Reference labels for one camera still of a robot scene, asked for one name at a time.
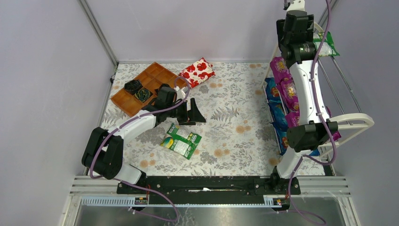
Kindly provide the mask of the green candy bag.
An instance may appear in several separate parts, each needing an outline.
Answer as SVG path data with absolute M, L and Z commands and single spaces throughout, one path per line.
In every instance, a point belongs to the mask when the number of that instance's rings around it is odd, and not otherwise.
M 322 38 L 323 38 L 324 32 L 319 32 L 319 33 L 314 33 L 313 34 L 313 43 L 316 47 L 316 50 L 318 50 Z M 327 32 L 327 36 L 325 38 L 325 41 L 322 43 L 321 50 L 319 52 L 319 57 L 330 57 L 330 56 L 340 56 L 340 53 L 336 50 L 335 44 L 333 37 L 330 32 Z
M 190 160 L 202 136 L 188 131 L 185 127 L 171 124 L 160 146 L 174 151 Z

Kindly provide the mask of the purple candy bag front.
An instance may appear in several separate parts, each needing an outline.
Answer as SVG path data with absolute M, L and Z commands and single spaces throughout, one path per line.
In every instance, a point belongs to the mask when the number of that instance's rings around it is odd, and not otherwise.
M 280 86 L 282 88 L 283 100 L 289 110 L 299 112 L 299 101 L 294 82 L 292 80 L 281 81 Z

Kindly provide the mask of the purple candy bag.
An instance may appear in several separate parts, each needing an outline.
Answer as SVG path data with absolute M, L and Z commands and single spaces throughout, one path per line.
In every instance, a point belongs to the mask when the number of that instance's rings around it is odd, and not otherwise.
M 290 111 L 288 114 L 285 115 L 285 119 L 287 121 L 288 128 L 296 127 L 299 125 L 300 113 L 299 111 Z M 341 134 L 339 131 L 336 131 L 333 134 L 334 141 L 337 141 L 341 138 Z
M 289 110 L 299 112 L 299 101 L 294 82 L 292 80 L 281 81 L 280 86 L 282 88 L 283 100 Z

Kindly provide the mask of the purple candy bag carried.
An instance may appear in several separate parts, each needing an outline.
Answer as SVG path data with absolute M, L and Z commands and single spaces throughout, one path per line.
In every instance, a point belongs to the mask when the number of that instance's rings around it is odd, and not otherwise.
M 291 73 L 283 57 L 274 57 L 270 62 L 270 68 L 276 84 L 292 79 Z

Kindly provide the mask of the purple candy bag top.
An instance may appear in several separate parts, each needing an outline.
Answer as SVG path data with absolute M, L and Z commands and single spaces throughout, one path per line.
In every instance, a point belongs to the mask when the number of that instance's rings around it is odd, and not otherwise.
M 290 111 L 288 114 L 285 115 L 285 119 L 287 121 L 288 128 L 296 127 L 299 125 L 300 113 L 299 111 Z M 336 131 L 333 134 L 334 141 L 337 141 L 341 138 L 341 134 L 339 131 Z

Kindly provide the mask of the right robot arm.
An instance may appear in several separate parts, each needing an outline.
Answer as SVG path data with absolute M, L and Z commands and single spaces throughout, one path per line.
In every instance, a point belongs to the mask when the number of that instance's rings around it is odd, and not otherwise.
M 278 20 L 276 26 L 278 46 L 299 101 L 299 125 L 288 129 L 289 147 L 275 169 L 280 178 L 289 179 L 302 157 L 331 139 L 338 124 L 329 119 L 316 75 L 319 47 L 313 42 L 314 16 L 298 9 L 287 10 L 285 19 Z

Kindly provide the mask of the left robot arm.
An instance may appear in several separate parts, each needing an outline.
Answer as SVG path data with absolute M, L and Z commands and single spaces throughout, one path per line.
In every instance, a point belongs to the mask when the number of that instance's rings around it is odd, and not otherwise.
M 167 118 L 175 118 L 179 125 L 205 123 L 195 99 L 187 101 L 188 92 L 162 84 L 157 97 L 135 116 L 113 129 L 97 127 L 92 130 L 81 163 L 97 177 L 136 184 L 142 171 L 123 160 L 124 145 L 142 133 L 155 128 Z

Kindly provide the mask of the upper blue candy bag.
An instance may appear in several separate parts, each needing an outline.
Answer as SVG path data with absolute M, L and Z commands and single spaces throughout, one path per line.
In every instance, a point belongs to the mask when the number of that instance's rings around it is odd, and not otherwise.
M 282 104 L 275 79 L 265 78 L 265 82 L 266 82 L 265 92 L 268 103 L 274 102 Z

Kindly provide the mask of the blue candy bag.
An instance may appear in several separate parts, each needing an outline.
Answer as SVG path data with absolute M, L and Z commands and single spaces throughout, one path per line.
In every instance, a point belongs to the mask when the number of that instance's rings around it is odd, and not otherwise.
M 282 104 L 275 79 L 265 78 L 265 82 L 266 82 L 265 92 L 268 103 L 274 102 Z
M 272 125 L 276 130 L 280 155 L 283 156 L 288 148 L 287 130 L 288 123 L 285 119 L 282 103 L 277 101 L 269 101 L 268 106 L 273 118 Z

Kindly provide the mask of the lower blue candy bag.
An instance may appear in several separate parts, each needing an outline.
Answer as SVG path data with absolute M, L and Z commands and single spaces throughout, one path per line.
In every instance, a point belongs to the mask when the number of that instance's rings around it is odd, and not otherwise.
M 288 148 L 287 130 L 288 123 L 285 119 L 282 103 L 277 101 L 269 101 L 268 106 L 273 118 L 272 125 L 276 130 L 280 155 L 283 156 Z

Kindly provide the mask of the black yellow rolled cloth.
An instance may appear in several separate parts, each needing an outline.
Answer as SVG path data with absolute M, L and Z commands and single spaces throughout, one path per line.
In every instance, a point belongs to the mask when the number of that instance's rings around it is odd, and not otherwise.
M 140 101 L 141 103 L 146 102 L 148 99 L 150 99 L 153 96 L 153 93 L 146 89 L 146 88 L 141 88 L 138 90 L 135 94 L 134 97 Z

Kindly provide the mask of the wooden compartment tray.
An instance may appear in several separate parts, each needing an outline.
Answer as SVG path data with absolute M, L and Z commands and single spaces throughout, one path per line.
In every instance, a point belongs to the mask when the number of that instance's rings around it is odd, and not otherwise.
M 143 86 L 150 90 L 153 93 L 153 96 L 148 99 L 146 102 L 141 103 L 138 101 L 134 95 L 127 93 L 124 90 L 125 82 L 122 82 L 122 88 L 111 97 L 111 101 L 125 114 L 129 117 L 137 114 L 144 106 L 149 104 L 152 99 L 157 97 L 158 89 L 162 84 L 167 84 L 170 87 L 174 88 L 178 86 L 180 88 L 186 87 L 186 83 L 178 79 L 175 80 L 177 76 L 172 73 L 170 70 L 161 66 L 160 64 L 154 62 L 149 65 L 146 69 L 142 70 L 134 80 L 139 80 Z

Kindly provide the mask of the red floral folded cloth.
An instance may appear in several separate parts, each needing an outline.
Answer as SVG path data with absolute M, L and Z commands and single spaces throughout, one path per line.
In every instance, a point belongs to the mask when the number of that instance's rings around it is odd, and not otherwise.
M 202 57 L 183 69 L 178 75 L 184 77 L 192 89 L 215 76 L 215 71 L 213 70 L 213 65 Z

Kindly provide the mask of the black rolled cloth left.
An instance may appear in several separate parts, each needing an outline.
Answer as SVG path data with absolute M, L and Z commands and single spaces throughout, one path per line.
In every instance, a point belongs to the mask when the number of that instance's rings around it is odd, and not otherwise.
M 142 87 L 139 80 L 131 80 L 124 84 L 124 90 L 131 95 L 136 94 Z

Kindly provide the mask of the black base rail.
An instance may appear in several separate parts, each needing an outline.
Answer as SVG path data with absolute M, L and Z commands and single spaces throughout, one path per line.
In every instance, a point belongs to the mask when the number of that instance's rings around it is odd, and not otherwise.
M 301 194 L 297 178 L 270 176 L 147 176 L 137 187 L 119 183 L 117 194 L 143 195 L 150 204 L 262 204 L 263 197 Z

